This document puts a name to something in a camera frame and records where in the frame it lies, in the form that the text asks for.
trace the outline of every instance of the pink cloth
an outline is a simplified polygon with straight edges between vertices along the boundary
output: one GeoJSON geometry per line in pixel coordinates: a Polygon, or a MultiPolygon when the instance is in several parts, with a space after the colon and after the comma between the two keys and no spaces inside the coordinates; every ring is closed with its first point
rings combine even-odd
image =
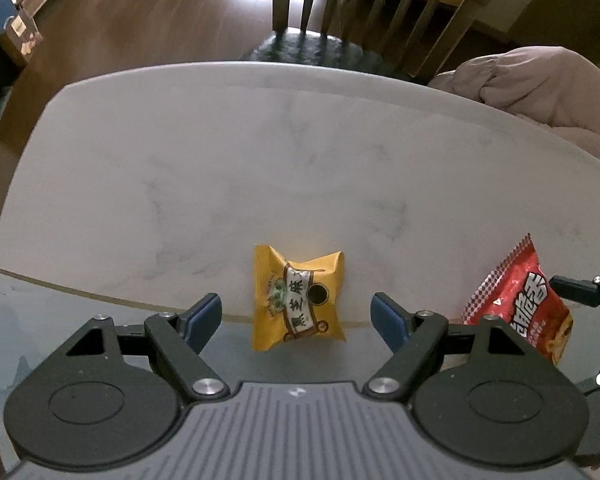
{"type": "Polygon", "coordinates": [[[600,160],[600,70],[571,50],[530,46],[477,57],[429,86],[519,116],[600,160]]]}

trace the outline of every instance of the chair seat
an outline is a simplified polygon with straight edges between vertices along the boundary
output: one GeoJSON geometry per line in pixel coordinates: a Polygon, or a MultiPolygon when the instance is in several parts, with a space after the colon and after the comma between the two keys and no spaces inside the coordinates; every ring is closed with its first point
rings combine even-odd
{"type": "Polygon", "coordinates": [[[272,33],[263,44],[243,56],[241,60],[325,66],[395,79],[409,79],[375,52],[333,36],[303,32],[298,28],[288,28],[279,34],[272,33]]]}

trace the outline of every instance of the chair backrest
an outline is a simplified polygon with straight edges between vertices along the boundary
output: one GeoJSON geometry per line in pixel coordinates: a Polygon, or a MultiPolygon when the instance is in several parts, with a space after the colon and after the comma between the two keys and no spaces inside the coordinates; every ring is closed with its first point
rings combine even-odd
{"type": "MultiPolygon", "coordinates": [[[[386,48],[389,41],[394,38],[396,32],[402,26],[407,11],[412,0],[400,0],[400,3],[395,9],[384,37],[379,43],[377,50],[380,54],[386,54],[386,48]]],[[[428,82],[436,75],[446,58],[451,54],[451,51],[459,43],[465,32],[469,29],[474,21],[474,17],[478,10],[488,3],[489,0],[463,0],[460,6],[456,9],[451,20],[447,23],[444,31],[438,37],[432,49],[426,55],[420,66],[411,75],[419,82],[428,82]]],[[[326,34],[331,22],[334,19],[336,10],[340,9],[342,20],[340,23],[340,38],[347,41],[349,38],[352,24],[356,18],[359,18],[358,12],[362,0],[326,0],[324,6],[324,14],[322,16],[322,25],[320,32],[326,34]]],[[[402,68],[406,60],[410,57],[416,44],[421,40],[422,35],[429,25],[433,17],[434,10],[438,6],[440,0],[428,0],[423,11],[420,13],[415,25],[400,50],[400,61],[398,68],[402,68]]],[[[382,8],[386,0],[374,0],[371,10],[369,11],[362,33],[362,46],[368,48],[368,43],[371,34],[376,34],[375,30],[378,18],[380,17],[382,8]]],[[[301,30],[306,30],[309,15],[312,10],[314,0],[304,0],[301,16],[301,30]]],[[[289,16],[289,0],[273,0],[273,30],[282,32],[288,27],[289,16]]]]}

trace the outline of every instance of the red wrapper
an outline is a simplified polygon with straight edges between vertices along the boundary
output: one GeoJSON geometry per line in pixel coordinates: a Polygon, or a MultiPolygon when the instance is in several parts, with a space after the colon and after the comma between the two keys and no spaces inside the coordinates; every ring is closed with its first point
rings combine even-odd
{"type": "Polygon", "coordinates": [[[500,316],[543,356],[558,364],[573,318],[542,273],[531,235],[489,273],[462,311],[462,323],[478,324],[485,314],[500,316]]]}

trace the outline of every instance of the yellow snack package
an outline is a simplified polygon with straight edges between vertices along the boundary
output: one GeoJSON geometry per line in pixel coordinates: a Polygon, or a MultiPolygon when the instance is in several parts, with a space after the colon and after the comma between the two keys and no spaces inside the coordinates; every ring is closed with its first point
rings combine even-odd
{"type": "Polygon", "coordinates": [[[257,245],[254,256],[254,350],[311,335],[346,339],[336,313],[342,252],[298,263],[285,260],[273,247],[257,245]]]}

